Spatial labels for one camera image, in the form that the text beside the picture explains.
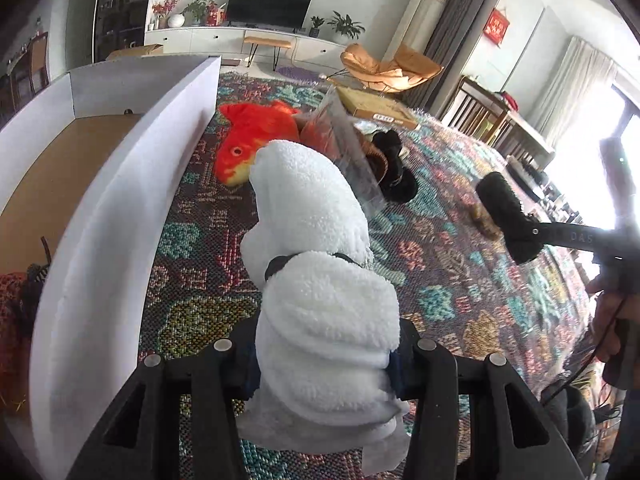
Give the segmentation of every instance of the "orange butterfly chair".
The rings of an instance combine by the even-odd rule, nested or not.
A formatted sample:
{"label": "orange butterfly chair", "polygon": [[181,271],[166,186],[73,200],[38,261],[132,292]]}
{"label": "orange butterfly chair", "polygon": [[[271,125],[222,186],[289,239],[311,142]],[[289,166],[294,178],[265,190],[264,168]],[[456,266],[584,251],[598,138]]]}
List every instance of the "orange butterfly chair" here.
{"label": "orange butterfly chair", "polygon": [[340,54],[340,60],[346,71],[365,88],[380,93],[408,90],[436,77],[443,69],[403,43],[391,61],[378,61],[358,43],[350,44]]}

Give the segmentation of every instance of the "black plush toy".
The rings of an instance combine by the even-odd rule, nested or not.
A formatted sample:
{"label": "black plush toy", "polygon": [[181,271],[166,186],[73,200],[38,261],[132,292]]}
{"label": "black plush toy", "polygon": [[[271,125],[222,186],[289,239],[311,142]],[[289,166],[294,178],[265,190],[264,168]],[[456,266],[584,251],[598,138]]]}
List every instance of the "black plush toy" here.
{"label": "black plush toy", "polygon": [[382,195],[390,202],[409,202],[418,193],[418,183],[414,174],[402,165],[402,142],[398,133],[379,130],[373,135],[373,144],[385,155],[388,163],[385,176],[380,181]]}

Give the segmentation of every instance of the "clear plastic bag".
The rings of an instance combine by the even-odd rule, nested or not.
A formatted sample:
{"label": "clear plastic bag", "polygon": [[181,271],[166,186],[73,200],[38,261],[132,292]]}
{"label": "clear plastic bag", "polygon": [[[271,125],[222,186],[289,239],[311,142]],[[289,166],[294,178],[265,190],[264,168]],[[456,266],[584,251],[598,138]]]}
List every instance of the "clear plastic bag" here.
{"label": "clear plastic bag", "polygon": [[340,169],[367,220],[385,207],[386,201],[362,151],[353,118],[342,106],[334,88],[311,114],[300,132],[300,141],[322,153]]}

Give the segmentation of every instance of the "white plush toy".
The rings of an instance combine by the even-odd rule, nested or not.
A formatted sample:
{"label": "white plush toy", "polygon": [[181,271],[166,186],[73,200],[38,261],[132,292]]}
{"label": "white plush toy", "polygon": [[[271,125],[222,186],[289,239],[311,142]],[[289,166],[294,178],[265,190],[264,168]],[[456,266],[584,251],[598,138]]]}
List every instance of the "white plush toy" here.
{"label": "white plush toy", "polygon": [[[287,140],[258,150],[250,181],[258,223],[241,253],[262,290],[261,377],[237,419],[241,438],[309,454],[363,447],[366,476],[395,468],[409,443],[408,405],[385,372],[399,344],[398,298],[366,268],[372,255],[358,201],[328,158]],[[265,282],[271,260],[294,254]]]}

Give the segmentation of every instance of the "silver screw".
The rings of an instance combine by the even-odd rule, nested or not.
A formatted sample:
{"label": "silver screw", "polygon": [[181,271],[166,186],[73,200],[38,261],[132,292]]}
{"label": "silver screw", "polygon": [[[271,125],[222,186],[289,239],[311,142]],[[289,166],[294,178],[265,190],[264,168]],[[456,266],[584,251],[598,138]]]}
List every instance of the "silver screw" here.
{"label": "silver screw", "polygon": [[215,343],[213,343],[213,349],[218,352],[226,352],[231,350],[231,347],[234,344],[231,342],[231,339],[218,339]]}
{"label": "silver screw", "polygon": [[420,350],[425,350],[427,352],[431,352],[436,349],[436,342],[433,339],[429,339],[428,337],[423,337],[418,341],[418,348]]}
{"label": "silver screw", "polygon": [[151,354],[145,357],[145,366],[153,368],[154,366],[158,366],[160,361],[162,361],[162,358],[158,354]]}
{"label": "silver screw", "polygon": [[507,364],[507,359],[504,355],[494,353],[489,356],[489,361],[491,361],[496,366],[504,366]]}

